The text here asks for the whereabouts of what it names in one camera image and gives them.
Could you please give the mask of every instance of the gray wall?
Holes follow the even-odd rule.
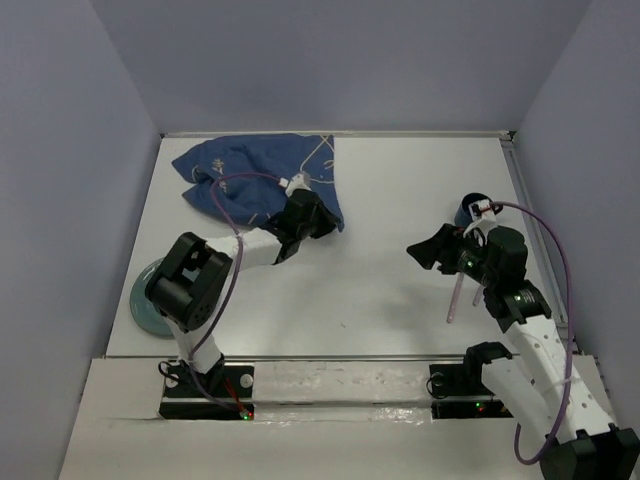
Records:
[[[92,0],[159,128],[515,129],[589,0]]]
[[[0,478],[58,476],[158,145],[87,0],[0,1]]]
[[[578,340],[600,357],[623,424],[640,429],[640,2],[593,2],[516,149],[568,250]]]

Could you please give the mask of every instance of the purple cable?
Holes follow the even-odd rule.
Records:
[[[562,391],[562,401],[560,402],[560,408],[558,409],[558,415],[556,416],[556,419],[553,422],[553,426],[551,427],[551,431],[549,432],[549,435],[547,435],[547,439],[545,440],[544,444],[542,445],[538,453],[536,453],[533,456],[533,458],[530,458],[530,459],[522,458],[522,455],[520,454],[520,433],[522,431],[522,426],[520,424],[516,426],[516,434],[513,439],[513,449],[515,451],[516,458],[518,459],[518,461],[524,465],[533,465],[540,461],[542,456],[547,452],[547,450],[549,450],[549,448],[555,441],[556,436],[558,435],[558,431],[560,430],[560,425],[562,424],[562,421],[564,420],[564,417],[567,413],[567,406],[569,405],[569,397],[571,395],[570,379],[573,371],[573,356],[571,354],[571,345],[573,343],[571,270],[569,269],[569,260],[567,259],[566,252],[562,247],[562,244],[560,243],[560,239],[555,234],[555,232],[551,229],[551,227],[547,225],[547,223],[542,218],[540,218],[536,213],[516,203],[491,202],[491,205],[515,208],[516,210],[520,210],[521,212],[526,213],[527,215],[535,218],[540,223],[540,225],[542,225],[545,228],[545,230],[549,232],[549,235],[551,235],[553,242],[556,244],[556,247],[558,247],[558,252],[560,253],[560,257],[562,258],[562,265],[564,267],[564,273],[566,277],[567,335],[569,338],[569,345],[567,347],[567,358],[566,358],[565,368],[564,368],[565,383],[564,383],[564,389]]]
[[[200,341],[198,341],[198,343],[196,343],[195,347],[193,347],[191,352],[189,352],[189,358],[188,358],[188,362],[187,362],[188,365],[189,365],[189,371],[191,372],[191,377],[193,378],[193,381],[195,382],[196,387],[200,391],[200,393],[207,400],[209,400],[209,401],[211,401],[211,402],[213,402],[213,403],[215,403],[217,405],[220,405],[221,407],[226,408],[228,410],[235,410],[235,408],[233,408],[229,404],[221,402],[220,400],[218,400],[215,397],[211,396],[206,391],[206,389],[202,386],[202,384],[200,383],[200,380],[198,379],[197,372],[193,368],[193,356],[200,349],[200,347],[202,347],[204,342],[207,341],[207,338],[209,338],[209,336],[211,336],[211,334],[213,333],[213,329],[216,328],[216,325],[218,324],[218,322],[222,318],[222,314],[224,313],[225,309],[227,308],[227,305],[229,304],[229,300],[231,300],[231,295],[233,294],[233,289],[236,286],[236,282],[238,281],[238,275],[240,274],[240,264],[242,263],[242,255],[244,253],[244,243],[242,242],[242,239],[240,238],[240,229],[238,228],[236,223],[233,221],[233,219],[229,216],[227,211],[224,209],[224,207],[220,203],[220,200],[218,199],[218,196],[216,195],[216,189],[220,185],[220,182],[231,180],[233,178],[240,178],[240,177],[264,177],[264,178],[269,178],[271,180],[275,180],[278,183],[280,182],[280,179],[278,177],[275,177],[273,175],[269,175],[267,173],[259,173],[259,172],[234,173],[233,175],[227,175],[225,177],[218,177],[213,182],[213,185],[211,186],[211,197],[213,198],[213,201],[215,202],[215,204],[218,207],[218,209],[220,210],[220,213],[222,213],[222,216],[224,217],[224,219],[227,221],[227,223],[229,224],[229,226],[233,230],[233,233],[236,234],[236,238],[238,240],[238,254],[236,255],[236,261],[234,262],[233,273],[231,274],[231,281],[229,282],[229,288],[227,289],[227,293],[226,293],[224,299],[222,300],[222,303],[220,304],[220,308],[218,308],[218,311],[216,312],[216,316],[213,319],[213,322],[211,323],[211,326],[207,329],[207,332],[202,336]]]

